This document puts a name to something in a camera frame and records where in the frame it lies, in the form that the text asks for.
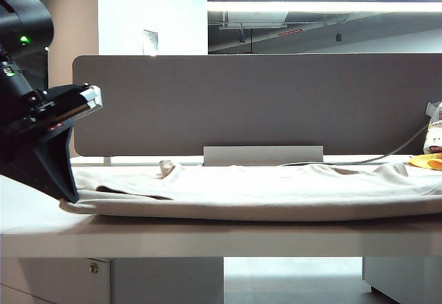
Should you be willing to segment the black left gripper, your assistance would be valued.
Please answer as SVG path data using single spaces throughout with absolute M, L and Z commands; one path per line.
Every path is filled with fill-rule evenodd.
M 88 84 L 32 89 L 1 84 L 1 175 L 56 200 L 79 200 L 69 140 L 76 117 L 88 112 Z

